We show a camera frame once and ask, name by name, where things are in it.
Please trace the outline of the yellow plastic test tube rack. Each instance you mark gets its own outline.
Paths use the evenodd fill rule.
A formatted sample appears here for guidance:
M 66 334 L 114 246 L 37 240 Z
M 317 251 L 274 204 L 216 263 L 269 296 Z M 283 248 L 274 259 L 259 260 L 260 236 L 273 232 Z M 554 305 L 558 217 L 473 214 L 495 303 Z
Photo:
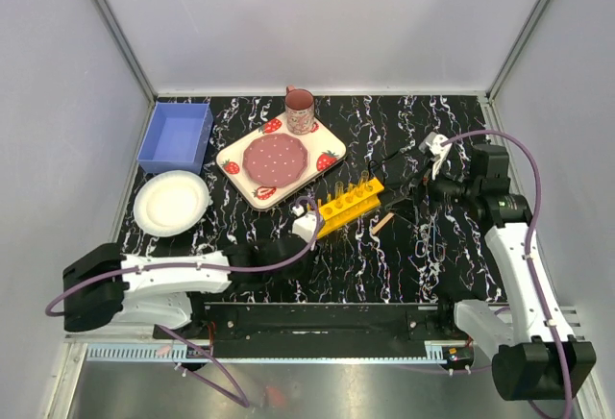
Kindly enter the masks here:
M 354 222 L 381 205 L 379 195 L 384 191 L 384 186 L 378 178 L 370 179 L 369 186 L 371 190 L 367 191 L 362 197 L 357 196 L 353 203 L 346 202 L 348 185 L 345 185 L 344 206 L 342 209 L 337 209 L 334 205 L 335 184 L 333 192 L 327 194 L 325 201 L 317 200 L 318 208 L 324 219 L 324 226 L 317 236 L 318 239 Z

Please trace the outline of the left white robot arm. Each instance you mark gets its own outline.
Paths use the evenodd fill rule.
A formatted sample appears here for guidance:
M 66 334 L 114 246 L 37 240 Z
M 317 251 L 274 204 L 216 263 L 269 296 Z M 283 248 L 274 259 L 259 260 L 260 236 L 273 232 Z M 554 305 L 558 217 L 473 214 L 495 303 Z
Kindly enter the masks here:
M 174 258 L 124 254 L 105 243 L 62 272 L 63 328 L 85 333 L 110 323 L 150 324 L 195 338 L 208 316 L 191 293 L 251 292 L 274 278 L 288 279 L 304 271 L 314 249 L 296 234 Z

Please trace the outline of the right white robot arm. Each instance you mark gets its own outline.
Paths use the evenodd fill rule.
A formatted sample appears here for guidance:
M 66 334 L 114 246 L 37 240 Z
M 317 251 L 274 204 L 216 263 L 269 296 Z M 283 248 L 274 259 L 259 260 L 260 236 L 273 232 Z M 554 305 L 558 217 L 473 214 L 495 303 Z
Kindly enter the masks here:
M 388 209 L 419 220 L 456 202 L 480 227 L 498 266 L 511 322 L 468 293 L 443 293 L 434 325 L 445 337 L 466 334 L 491 361 L 496 390 L 507 401 L 572 400 L 595 366 L 591 342 L 578 339 L 562 314 L 537 251 L 536 205 L 510 191 L 509 154 L 501 145 L 475 146 L 463 182 L 440 174 L 444 146 L 423 145 L 432 158 L 412 181 L 408 194 Z

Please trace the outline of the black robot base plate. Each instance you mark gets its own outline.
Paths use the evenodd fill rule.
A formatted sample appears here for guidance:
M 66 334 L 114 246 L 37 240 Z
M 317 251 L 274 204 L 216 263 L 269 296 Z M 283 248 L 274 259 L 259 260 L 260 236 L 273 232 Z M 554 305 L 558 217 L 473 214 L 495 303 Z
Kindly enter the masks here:
M 376 345 L 400 353 L 411 343 L 463 346 L 469 336 L 452 315 L 435 305 L 415 304 L 209 304 L 177 329 L 197 343 L 257 344 L 280 348 L 358 348 Z

